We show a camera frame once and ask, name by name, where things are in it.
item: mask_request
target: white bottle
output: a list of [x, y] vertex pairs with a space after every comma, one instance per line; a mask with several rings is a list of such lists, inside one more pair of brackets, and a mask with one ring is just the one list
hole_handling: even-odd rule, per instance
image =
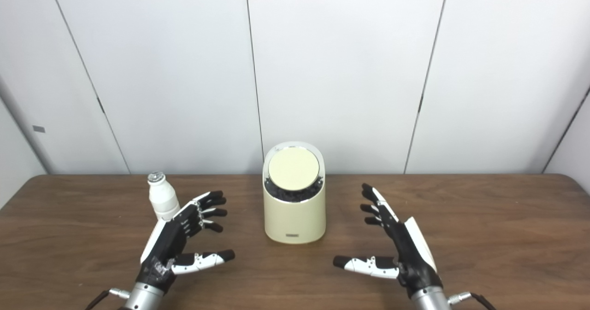
[[166, 181], [163, 172], [152, 172], [147, 176], [149, 184], [149, 200], [158, 219], [171, 220], [181, 210], [177, 193]]

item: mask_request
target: small label on wall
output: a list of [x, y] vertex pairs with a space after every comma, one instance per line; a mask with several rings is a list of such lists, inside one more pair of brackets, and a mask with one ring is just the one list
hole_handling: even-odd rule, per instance
[[45, 127], [33, 125], [33, 131], [34, 132], [45, 132]]

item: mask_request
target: silver bottle cap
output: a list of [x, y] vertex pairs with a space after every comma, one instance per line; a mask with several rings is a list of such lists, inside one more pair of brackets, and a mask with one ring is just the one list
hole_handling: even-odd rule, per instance
[[164, 172], [162, 171], [156, 171], [156, 172], [151, 172], [148, 176], [147, 176], [147, 181], [148, 182], [158, 182], [160, 180], [162, 180], [164, 178]]

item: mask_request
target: robotic hand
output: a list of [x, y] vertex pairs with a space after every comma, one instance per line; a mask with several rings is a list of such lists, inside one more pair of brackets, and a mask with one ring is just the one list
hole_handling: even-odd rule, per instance
[[141, 269], [133, 291], [110, 289], [99, 295], [86, 309], [93, 308], [111, 293], [127, 300], [119, 310], [156, 310], [177, 275], [205, 270], [234, 259], [236, 255], [232, 250], [183, 253], [186, 240], [201, 230], [223, 231], [221, 225], [205, 218], [225, 217], [226, 210], [212, 208], [225, 202], [223, 192], [208, 192], [187, 203], [170, 221], [158, 220], [141, 256]]
[[400, 222], [377, 189], [368, 184], [363, 184], [362, 188], [363, 197], [373, 205], [362, 204], [360, 209], [375, 215], [365, 218], [365, 222], [385, 229], [398, 250], [399, 261], [381, 256], [336, 256], [334, 266], [378, 278], [397, 279], [407, 289], [408, 297], [418, 310], [451, 310], [451, 305], [470, 297], [474, 297], [485, 308], [495, 310], [484, 297], [474, 293], [460, 293], [447, 299], [434, 259], [415, 219], [411, 217], [406, 222]]

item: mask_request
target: panel seam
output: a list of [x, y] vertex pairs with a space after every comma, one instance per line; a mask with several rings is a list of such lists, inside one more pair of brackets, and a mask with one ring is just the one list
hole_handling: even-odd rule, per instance
[[549, 163], [551, 163], [551, 160], [555, 156], [555, 152], [557, 152], [559, 146], [561, 145], [561, 142], [563, 142], [563, 139], [565, 138], [565, 135], [569, 131], [569, 128], [572, 126], [574, 119], [578, 116], [578, 112], [580, 112], [580, 109], [582, 108], [582, 105], [586, 101], [586, 98], [588, 98], [588, 94], [590, 94], [590, 88], [588, 88], [588, 90], [586, 91], [586, 94], [584, 95], [584, 97], [582, 98], [582, 101], [578, 105], [578, 109], [573, 113], [573, 116], [569, 120], [569, 123], [567, 124], [567, 127], [565, 128], [565, 131], [563, 131], [563, 134], [561, 134], [561, 137], [559, 138], [559, 141], [557, 142], [557, 145], [555, 146], [554, 150], [551, 152], [551, 155], [550, 155], [549, 159], [547, 160], [547, 163], [543, 167], [543, 170], [541, 171], [541, 174], [544, 174], [545, 171], [547, 170], [547, 168], [549, 166]]
[[404, 165], [404, 174], [406, 174], [406, 172], [407, 172], [407, 164], [409, 162], [410, 154], [412, 153], [413, 138], [416, 135], [416, 128], [418, 125], [420, 112], [422, 110], [422, 103], [424, 102], [424, 93], [426, 92], [426, 84], [428, 83], [428, 75], [430, 74], [430, 66], [432, 66], [432, 56], [434, 56], [434, 49], [436, 48], [436, 45], [437, 45], [438, 31], [440, 30], [441, 22], [443, 20], [443, 12], [444, 12], [445, 4], [447, 4], [447, 0], [442, 0], [441, 11], [440, 11], [440, 15], [438, 16], [437, 29], [434, 33], [434, 41], [432, 42], [432, 49], [430, 51], [430, 58], [428, 60], [428, 67], [426, 68], [426, 76], [424, 77], [424, 84], [422, 85], [422, 94], [420, 96], [420, 103], [418, 106], [418, 112], [416, 113], [416, 119], [414, 120], [414, 123], [413, 123], [412, 137], [410, 138], [410, 141], [409, 141], [409, 148], [407, 148], [407, 156], [406, 156], [406, 161], [405, 161], [405, 165]]
[[109, 126], [110, 132], [112, 134], [112, 138], [114, 139], [114, 142], [117, 145], [118, 152], [121, 155], [121, 158], [123, 159], [123, 162], [125, 164], [125, 168], [127, 169], [127, 173], [131, 174], [131, 170], [129, 169], [129, 165], [127, 163], [127, 160], [125, 159], [125, 156], [123, 155], [123, 151], [121, 150], [121, 145], [118, 143], [117, 137], [114, 135], [114, 131], [112, 130], [112, 125], [109, 121], [109, 117], [105, 113], [105, 109], [103, 108], [103, 105], [100, 102], [99, 94], [98, 94], [98, 92], [96, 92], [96, 87], [94, 86], [94, 82], [92, 81], [92, 77], [90, 76], [90, 73], [88, 72], [88, 68], [86, 67], [86, 62], [84, 62], [84, 58], [82, 58], [82, 53], [80, 52], [80, 48], [78, 48], [78, 44], [76, 43], [76, 39], [74, 39], [74, 35], [72, 34], [72, 30], [70, 29], [70, 25], [68, 24], [67, 20], [65, 19], [65, 14], [64, 14], [63, 10], [61, 9], [61, 5], [59, 4], [59, 1], [55, 0], [55, 3], [57, 4], [57, 8], [59, 9], [59, 13], [61, 14], [61, 18], [63, 19], [63, 21], [65, 23], [65, 27], [68, 29], [68, 33], [70, 34], [70, 38], [72, 39], [72, 43], [74, 43], [74, 47], [76, 48], [76, 52], [78, 52], [78, 57], [80, 58], [80, 61], [82, 62], [82, 67], [84, 67], [84, 71], [86, 72], [86, 77], [88, 77], [88, 81], [90, 81], [90, 86], [92, 87], [94, 95], [96, 96], [97, 100], [99, 101], [100, 108], [103, 112], [103, 115], [105, 116], [105, 119], [107, 121], [107, 125]]
[[262, 161], [264, 163], [264, 144], [262, 137], [262, 119], [260, 118], [260, 100], [258, 94], [258, 81], [256, 77], [256, 62], [254, 60], [254, 40], [252, 38], [252, 21], [250, 20], [250, 1], [246, 0], [246, 10], [248, 12], [248, 29], [250, 33], [250, 49], [252, 51], [252, 70], [254, 73], [254, 90], [256, 92], [256, 109], [259, 117], [259, 132], [260, 132], [260, 151], [262, 154]]

